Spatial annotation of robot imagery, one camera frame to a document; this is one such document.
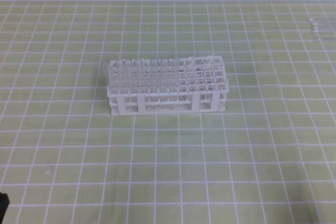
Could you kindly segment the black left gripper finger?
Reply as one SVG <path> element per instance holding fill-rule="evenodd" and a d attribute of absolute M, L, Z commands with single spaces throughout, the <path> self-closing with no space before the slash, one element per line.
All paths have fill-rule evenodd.
<path fill-rule="evenodd" d="M 2 224 L 6 210 L 9 206 L 9 197 L 6 193 L 0 193 L 0 224 Z"/>

